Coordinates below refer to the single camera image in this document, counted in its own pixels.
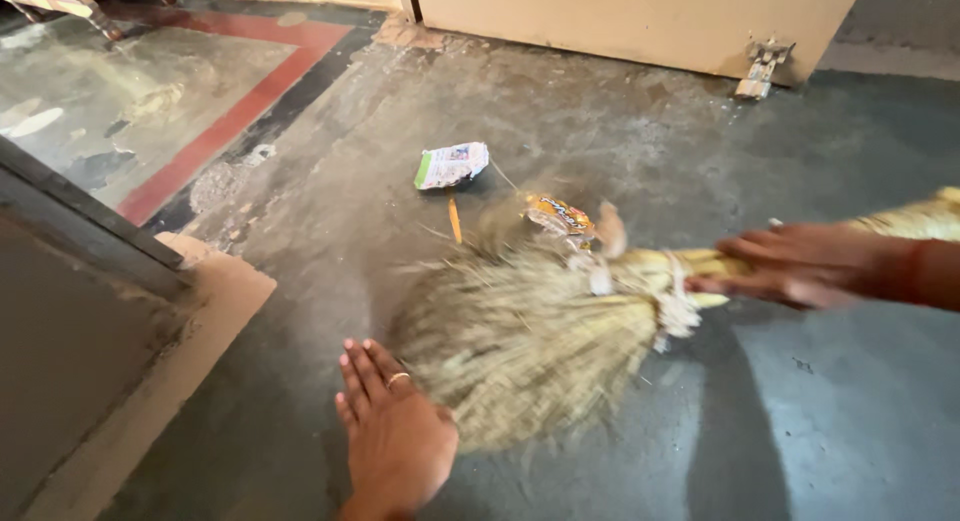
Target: gold ring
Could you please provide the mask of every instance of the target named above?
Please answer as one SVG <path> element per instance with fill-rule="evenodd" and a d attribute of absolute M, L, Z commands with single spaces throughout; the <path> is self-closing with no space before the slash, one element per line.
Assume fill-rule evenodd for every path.
<path fill-rule="evenodd" d="M 390 385 L 393 384 L 395 380 L 401 377 L 406 377 L 409 379 L 410 373 L 393 373 L 392 375 L 390 375 L 390 378 L 387 379 L 387 390 L 390 390 Z"/>

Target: straw broom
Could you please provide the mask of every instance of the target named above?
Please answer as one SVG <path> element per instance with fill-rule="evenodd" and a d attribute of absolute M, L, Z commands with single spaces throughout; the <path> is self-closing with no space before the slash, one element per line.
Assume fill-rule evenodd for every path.
<path fill-rule="evenodd" d="M 697 309 L 728 301 L 682 294 L 683 278 L 750 271 L 711 249 L 628 249 L 579 267 L 584 254 L 513 221 L 516 208 L 501 206 L 481 220 L 473 244 L 426 264 L 390 328 L 391 348 L 417 384 L 453 409 L 461 451 L 503 449 L 610 416 L 665 332 L 689 336 Z M 848 225 L 960 241 L 960 189 Z M 594 295 L 598 272 L 609 294 Z"/>

